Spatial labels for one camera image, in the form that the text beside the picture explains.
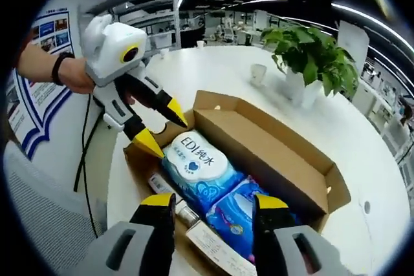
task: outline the white flower pot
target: white flower pot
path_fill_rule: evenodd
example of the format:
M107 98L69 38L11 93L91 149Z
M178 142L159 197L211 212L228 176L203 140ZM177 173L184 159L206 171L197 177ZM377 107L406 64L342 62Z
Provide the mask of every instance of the white flower pot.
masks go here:
M309 109L313 106L323 86L322 81L316 80L305 87L303 74L300 72L294 73L290 68L287 68L286 84L287 98L292 100L294 106L304 109Z

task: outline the cardboard box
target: cardboard box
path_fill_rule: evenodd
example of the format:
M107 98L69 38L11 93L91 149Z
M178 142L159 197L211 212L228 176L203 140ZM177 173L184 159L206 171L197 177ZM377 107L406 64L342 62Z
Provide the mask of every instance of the cardboard box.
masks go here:
M189 129L198 130L221 150L238 170L252 175L271 195L285 201L304 224L321 232L329 213L351 201L336 164L306 139L245 100L213 92L197 92L193 109L185 113ZM162 147L185 129L167 123L154 134ZM133 144L125 157L142 195L152 195L147 184L159 159ZM185 237L187 228L176 224L175 245L202 275L217 275L212 265Z

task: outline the round white table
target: round white table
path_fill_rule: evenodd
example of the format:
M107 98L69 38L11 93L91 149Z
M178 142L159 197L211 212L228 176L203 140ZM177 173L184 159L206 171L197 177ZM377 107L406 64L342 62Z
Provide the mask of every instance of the round white table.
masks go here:
M267 66L263 83L250 84L250 66ZM204 47L169 52L164 59L152 58L147 66L186 111L199 89L240 97L273 115L334 160L343 174L351 202L330 215L322 235L340 251L341 262L353 273L376 273L388 262L404 239L409 226L409 203L404 182L381 137L343 96L318 96L309 111L265 90L274 88L284 77L270 53L256 47ZM154 131L166 121L158 113L136 103L133 109ZM107 199L110 228L128 221L141 202L125 162L123 148L129 144L118 135L113 153ZM364 212L370 203L369 213Z

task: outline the wet wipes package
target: wet wipes package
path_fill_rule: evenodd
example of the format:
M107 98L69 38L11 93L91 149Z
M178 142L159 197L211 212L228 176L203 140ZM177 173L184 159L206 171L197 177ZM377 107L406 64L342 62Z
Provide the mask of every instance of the wet wipes package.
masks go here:
M250 262L254 262L252 214L255 194L267 195L249 176L214 204L206 215L207 222L221 238Z
M164 148L162 165L182 189L194 208L205 215L211 206L229 193L243 178L227 157L197 131L175 137Z

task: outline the poster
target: poster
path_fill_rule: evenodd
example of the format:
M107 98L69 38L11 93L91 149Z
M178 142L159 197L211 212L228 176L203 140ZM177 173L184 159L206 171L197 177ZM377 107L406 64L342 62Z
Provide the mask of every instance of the poster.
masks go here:
M32 25L32 44L50 54L73 53L69 10L48 10ZM54 83L36 83L14 70L7 83L7 115L23 150L32 159L37 145L49 141L54 115L72 92Z

